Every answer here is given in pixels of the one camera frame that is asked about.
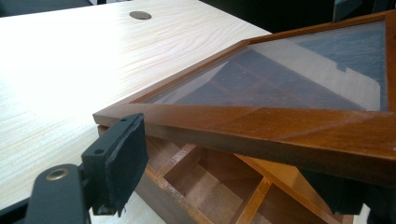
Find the metal screw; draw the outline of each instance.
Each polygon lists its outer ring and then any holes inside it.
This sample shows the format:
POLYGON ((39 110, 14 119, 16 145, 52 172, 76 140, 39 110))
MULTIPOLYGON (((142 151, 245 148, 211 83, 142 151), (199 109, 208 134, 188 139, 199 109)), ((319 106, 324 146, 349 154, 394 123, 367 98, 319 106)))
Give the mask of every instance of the metal screw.
POLYGON ((49 172, 49 174, 47 174, 47 179, 50 181, 62 179, 65 176, 67 176, 69 174, 69 172, 70 172, 69 169, 59 168, 59 169, 49 172))

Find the desk surface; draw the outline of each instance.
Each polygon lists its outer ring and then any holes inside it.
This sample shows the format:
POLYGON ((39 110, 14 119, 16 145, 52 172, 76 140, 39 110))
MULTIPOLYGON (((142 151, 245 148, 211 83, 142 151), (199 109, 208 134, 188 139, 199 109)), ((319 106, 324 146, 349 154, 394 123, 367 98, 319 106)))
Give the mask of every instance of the desk surface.
MULTIPOLYGON (((0 209, 51 166, 80 164, 92 113, 268 32, 196 0, 135 0, 0 19, 0 209), (146 11, 148 21, 129 16, 146 11)), ((162 222, 134 194, 121 219, 162 222)))

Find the wooden box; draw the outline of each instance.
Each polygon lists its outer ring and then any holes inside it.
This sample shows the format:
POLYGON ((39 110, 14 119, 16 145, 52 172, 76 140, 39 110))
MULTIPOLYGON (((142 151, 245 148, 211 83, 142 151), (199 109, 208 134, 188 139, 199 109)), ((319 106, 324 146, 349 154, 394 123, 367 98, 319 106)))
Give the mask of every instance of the wooden box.
POLYGON ((94 118, 104 132, 145 114, 149 161, 136 191, 168 223, 352 223, 292 165, 396 186, 393 22, 391 11, 249 39, 94 118))

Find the black chair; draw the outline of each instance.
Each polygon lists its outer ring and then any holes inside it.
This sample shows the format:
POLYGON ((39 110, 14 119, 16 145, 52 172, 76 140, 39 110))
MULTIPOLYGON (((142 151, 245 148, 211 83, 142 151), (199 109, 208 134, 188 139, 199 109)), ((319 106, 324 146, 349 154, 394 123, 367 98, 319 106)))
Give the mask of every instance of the black chair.
POLYGON ((0 0, 0 17, 92 6, 89 0, 0 0))

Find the glass pane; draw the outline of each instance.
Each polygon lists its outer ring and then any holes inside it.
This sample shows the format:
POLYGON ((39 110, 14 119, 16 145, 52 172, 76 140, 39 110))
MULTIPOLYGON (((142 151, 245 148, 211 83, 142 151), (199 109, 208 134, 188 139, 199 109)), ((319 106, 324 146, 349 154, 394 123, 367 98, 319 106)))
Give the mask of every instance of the glass pane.
POLYGON ((251 45, 146 103, 387 110, 385 25, 251 45))

